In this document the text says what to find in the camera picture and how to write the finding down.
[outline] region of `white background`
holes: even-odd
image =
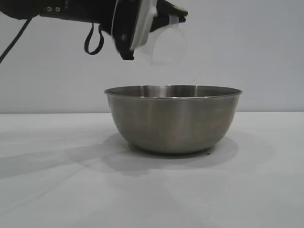
[[[0,113],[107,112],[106,88],[149,84],[236,87],[239,111],[304,111],[303,0],[172,2],[189,11],[177,66],[124,62],[109,37],[89,56],[89,24],[35,18],[0,66]],[[0,52],[23,23],[1,16]]]

